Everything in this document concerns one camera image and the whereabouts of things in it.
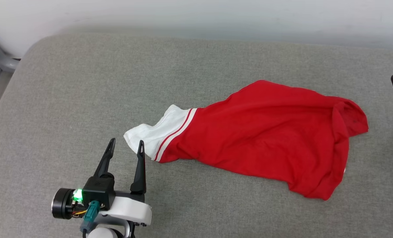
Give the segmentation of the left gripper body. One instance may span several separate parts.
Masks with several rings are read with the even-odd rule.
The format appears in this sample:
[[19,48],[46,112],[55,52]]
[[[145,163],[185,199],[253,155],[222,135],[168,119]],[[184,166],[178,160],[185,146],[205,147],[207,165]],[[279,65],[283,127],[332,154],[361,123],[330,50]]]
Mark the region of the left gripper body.
[[82,190],[60,188],[52,201],[52,216],[57,219],[82,218],[84,216]]

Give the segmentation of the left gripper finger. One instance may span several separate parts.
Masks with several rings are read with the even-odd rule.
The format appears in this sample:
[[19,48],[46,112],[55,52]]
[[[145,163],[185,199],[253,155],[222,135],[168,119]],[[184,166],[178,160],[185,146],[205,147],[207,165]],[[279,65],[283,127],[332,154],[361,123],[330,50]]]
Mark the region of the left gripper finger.
[[107,148],[97,166],[97,169],[95,170],[93,177],[114,179],[114,175],[108,172],[108,168],[109,168],[110,160],[112,159],[114,154],[115,145],[116,145],[116,139],[112,138],[107,145]]
[[144,141],[140,140],[137,151],[137,166],[134,176],[134,181],[131,184],[130,191],[134,194],[146,193],[146,175],[145,175],[145,149]]

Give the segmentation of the red and white jersey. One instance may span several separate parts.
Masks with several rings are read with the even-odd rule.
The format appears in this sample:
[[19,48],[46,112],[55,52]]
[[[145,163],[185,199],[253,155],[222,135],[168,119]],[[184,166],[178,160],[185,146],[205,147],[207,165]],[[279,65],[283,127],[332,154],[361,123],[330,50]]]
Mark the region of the red and white jersey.
[[124,139],[134,152],[143,141],[159,163],[197,160],[326,201],[342,181],[349,139],[368,130],[349,99],[258,80],[207,107],[172,104],[157,124],[131,128]]

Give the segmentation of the grey fabric sofa cushion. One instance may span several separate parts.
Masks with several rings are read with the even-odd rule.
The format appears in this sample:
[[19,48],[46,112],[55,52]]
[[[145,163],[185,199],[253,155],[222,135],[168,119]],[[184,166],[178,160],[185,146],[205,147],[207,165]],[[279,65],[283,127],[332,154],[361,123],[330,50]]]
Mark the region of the grey fabric sofa cushion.
[[393,50],[81,33],[48,37],[21,59],[0,99],[0,238],[82,238],[55,219],[59,188],[82,187],[111,138],[116,189],[133,181],[123,138],[171,104],[205,107],[256,80],[357,103],[369,131],[350,140],[328,201],[284,182],[197,161],[146,160],[150,226],[138,238],[393,238]]

